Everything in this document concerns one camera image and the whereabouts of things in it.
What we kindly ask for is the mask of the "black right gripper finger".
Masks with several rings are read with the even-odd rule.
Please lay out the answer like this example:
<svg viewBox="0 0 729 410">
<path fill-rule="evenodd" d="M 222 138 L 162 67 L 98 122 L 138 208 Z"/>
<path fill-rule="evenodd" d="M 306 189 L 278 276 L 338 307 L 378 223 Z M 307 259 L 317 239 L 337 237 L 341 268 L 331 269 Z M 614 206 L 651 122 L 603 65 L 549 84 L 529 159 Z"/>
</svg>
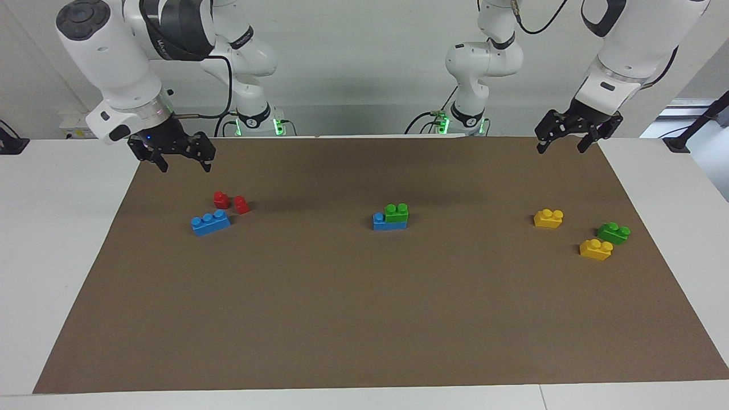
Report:
<svg viewBox="0 0 729 410">
<path fill-rule="evenodd" d="M 215 154 L 216 148 L 206 133 L 197 132 L 191 137 L 191 158 L 198 161 L 206 173 L 211 171 Z"/>
<path fill-rule="evenodd" d="M 140 162 L 150 162 L 159 168 L 159 171 L 166 173 L 169 168 L 166 159 L 164 159 L 161 148 L 148 147 L 143 140 L 138 138 L 130 138 L 128 147 Z"/>
</svg>

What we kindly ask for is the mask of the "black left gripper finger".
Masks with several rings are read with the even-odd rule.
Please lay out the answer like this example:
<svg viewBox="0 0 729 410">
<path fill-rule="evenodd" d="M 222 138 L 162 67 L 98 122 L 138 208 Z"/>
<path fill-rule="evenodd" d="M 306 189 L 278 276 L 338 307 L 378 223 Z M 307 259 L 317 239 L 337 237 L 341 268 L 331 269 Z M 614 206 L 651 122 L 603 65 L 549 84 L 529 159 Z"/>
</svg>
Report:
<svg viewBox="0 0 729 410">
<path fill-rule="evenodd" d="M 534 129 L 538 143 L 536 149 L 543 155 L 552 142 L 564 137 L 563 115 L 556 110 L 549 110 Z"/>
<path fill-rule="evenodd" d="M 585 153 L 593 144 L 611 138 L 615 130 L 622 124 L 622 121 L 622 114 L 612 115 L 606 122 L 598 125 L 588 120 L 581 120 L 581 128 L 583 128 L 585 135 L 576 145 L 578 152 Z"/>
</svg>

